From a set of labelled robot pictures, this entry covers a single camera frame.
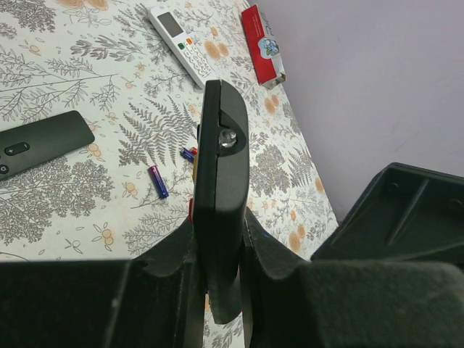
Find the black TV remote with buttons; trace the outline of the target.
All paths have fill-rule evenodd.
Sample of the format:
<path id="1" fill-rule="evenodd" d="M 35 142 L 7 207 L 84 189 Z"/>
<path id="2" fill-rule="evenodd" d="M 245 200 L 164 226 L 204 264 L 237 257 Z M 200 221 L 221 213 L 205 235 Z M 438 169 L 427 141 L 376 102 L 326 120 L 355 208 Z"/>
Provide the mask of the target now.
<path id="1" fill-rule="evenodd" d="M 249 121 L 241 94 L 205 83 L 191 217 L 217 324 L 241 312 L 239 260 L 249 191 Z"/>

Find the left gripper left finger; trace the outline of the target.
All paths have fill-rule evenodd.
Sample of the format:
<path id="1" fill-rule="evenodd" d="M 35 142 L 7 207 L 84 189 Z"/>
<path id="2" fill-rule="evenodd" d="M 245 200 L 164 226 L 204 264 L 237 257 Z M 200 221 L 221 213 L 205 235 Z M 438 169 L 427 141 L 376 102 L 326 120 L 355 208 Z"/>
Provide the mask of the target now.
<path id="1" fill-rule="evenodd" d="M 200 347 L 205 287 L 185 220 L 133 260 L 1 264 L 3 347 Z"/>

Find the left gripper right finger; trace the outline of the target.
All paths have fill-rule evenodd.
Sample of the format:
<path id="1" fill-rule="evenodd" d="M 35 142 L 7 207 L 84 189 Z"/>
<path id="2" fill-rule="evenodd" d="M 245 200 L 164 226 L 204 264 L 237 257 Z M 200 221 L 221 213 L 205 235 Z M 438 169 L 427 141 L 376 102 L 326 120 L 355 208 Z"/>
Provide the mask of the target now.
<path id="1" fill-rule="evenodd" d="M 461 347 L 463 272 L 441 262 L 306 261 L 245 215 L 247 347 Z"/>

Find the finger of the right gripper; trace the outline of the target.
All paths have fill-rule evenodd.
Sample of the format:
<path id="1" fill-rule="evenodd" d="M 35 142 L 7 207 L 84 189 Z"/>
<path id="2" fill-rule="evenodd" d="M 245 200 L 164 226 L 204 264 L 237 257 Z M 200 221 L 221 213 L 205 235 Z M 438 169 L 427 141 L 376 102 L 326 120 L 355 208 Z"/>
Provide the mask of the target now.
<path id="1" fill-rule="evenodd" d="M 463 263 L 463 178 L 391 163 L 312 260 Z"/>

